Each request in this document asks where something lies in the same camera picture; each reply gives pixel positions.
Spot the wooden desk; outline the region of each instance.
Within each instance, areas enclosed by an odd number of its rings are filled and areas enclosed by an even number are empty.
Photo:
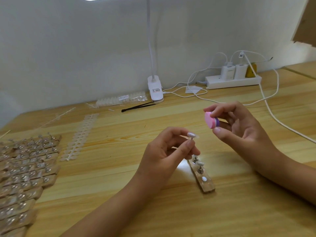
[[[316,81],[279,70],[280,91],[269,100],[275,116],[316,139]],[[275,91],[273,72],[261,73],[266,95]],[[205,96],[219,101],[260,99],[258,86],[211,90]],[[85,114],[100,113],[78,159],[60,162],[56,184],[37,201],[39,215],[27,236],[58,236],[119,191],[135,173],[143,151],[167,126],[184,126],[200,135],[200,159],[212,177],[216,192],[201,193],[183,161],[167,186],[124,229],[122,236],[246,237],[315,236],[316,208],[254,173],[234,151],[220,142],[204,123],[209,101],[168,95],[163,103],[121,113],[124,107],[77,108],[43,131],[71,140]],[[6,139],[27,135],[42,119],[73,106],[18,116],[2,129]],[[249,107],[275,145],[291,158],[316,167],[316,145],[276,123],[263,102]]]
[[[316,61],[285,66],[283,69],[316,79]]]

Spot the power strip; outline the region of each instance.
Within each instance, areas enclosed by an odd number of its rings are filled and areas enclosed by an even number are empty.
[[[242,87],[242,86],[254,86],[261,83],[261,76],[250,77],[244,79],[223,80],[220,75],[213,75],[205,77],[207,82],[206,89],[221,89],[228,87]]]

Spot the forearm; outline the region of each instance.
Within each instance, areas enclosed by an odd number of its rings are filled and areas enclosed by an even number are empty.
[[[67,230],[61,237],[117,236],[148,200],[134,178],[116,195]]]
[[[280,151],[270,155],[258,172],[316,205],[316,169],[296,162]]]

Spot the pink nail buffer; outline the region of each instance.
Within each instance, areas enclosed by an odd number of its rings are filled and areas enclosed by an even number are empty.
[[[210,117],[211,112],[205,112],[205,122],[210,129],[214,129],[219,126],[219,120],[217,118]]]

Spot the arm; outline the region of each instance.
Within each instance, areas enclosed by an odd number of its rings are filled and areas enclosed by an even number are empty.
[[[216,104],[204,111],[225,119],[213,133],[256,171],[316,205],[316,169],[281,153],[259,122],[241,103]]]
[[[169,127],[162,131],[147,145],[130,182],[61,237],[117,236],[160,191],[183,159],[191,159],[192,155],[200,154],[193,140],[181,136],[186,136],[187,133],[188,130],[178,127]]]

